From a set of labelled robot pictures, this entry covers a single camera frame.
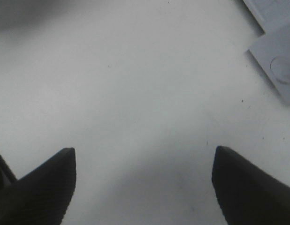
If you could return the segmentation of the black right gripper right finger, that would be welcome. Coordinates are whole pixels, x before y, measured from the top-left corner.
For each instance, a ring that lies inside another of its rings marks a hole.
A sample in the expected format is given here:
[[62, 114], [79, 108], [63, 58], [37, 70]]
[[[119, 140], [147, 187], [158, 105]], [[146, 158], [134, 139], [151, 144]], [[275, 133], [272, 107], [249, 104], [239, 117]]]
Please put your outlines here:
[[290, 225], [290, 187], [225, 146], [212, 167], [217, 202], [229, 225]]

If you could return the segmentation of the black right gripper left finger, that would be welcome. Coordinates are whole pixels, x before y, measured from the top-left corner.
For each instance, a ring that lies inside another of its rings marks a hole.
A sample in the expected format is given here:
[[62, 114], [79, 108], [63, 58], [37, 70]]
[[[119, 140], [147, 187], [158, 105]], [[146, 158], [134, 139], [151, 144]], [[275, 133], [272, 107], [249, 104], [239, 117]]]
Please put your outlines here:
[[17, 179], [0, 154], [0, 225], [60, 225], [76, 187], [76, 153], [64, 148]]

